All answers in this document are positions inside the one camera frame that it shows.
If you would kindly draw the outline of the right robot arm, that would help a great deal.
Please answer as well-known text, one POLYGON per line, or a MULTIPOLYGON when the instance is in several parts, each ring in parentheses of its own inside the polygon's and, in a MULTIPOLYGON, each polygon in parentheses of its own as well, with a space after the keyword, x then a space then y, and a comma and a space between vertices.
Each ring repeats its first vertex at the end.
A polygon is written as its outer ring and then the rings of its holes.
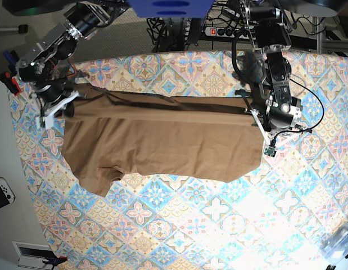
POLYGON ((116 9, 95 4, 77 3, 59 23, 16 64, 20 81, 29 83, 39 113, 35 116, 37 128, 50 129, 55 115, 65 111, 80 96, 70 85, 68 76, 55 78, 60 61, 71 57, 80 39, 89 38, 95 30, 109 26, 115 19, 116 9))

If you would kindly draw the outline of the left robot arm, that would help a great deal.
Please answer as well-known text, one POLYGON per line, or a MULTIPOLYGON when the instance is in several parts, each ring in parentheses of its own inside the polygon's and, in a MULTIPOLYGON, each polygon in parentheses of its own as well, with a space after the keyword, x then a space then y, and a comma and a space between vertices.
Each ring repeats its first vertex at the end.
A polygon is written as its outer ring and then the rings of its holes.
POLYGON ((274 157, 276 143, 280 136, 290 140, 295 133, 312 133, 319 125, 311 127, 300 124, 301 100, 290 91, 291 65, 284 58, 283 51, 291 47, 287 32, 290 21, 278 1, 240 1, 242 27, 234 31, 232 42, 232 65, 242 84, 250 86, 247 93, 240 89, 247 108, 263 135, 264 155, 274 157), (252 42, 254 67, 241 70, 237 64, 237 43, 240 37, 252 42))

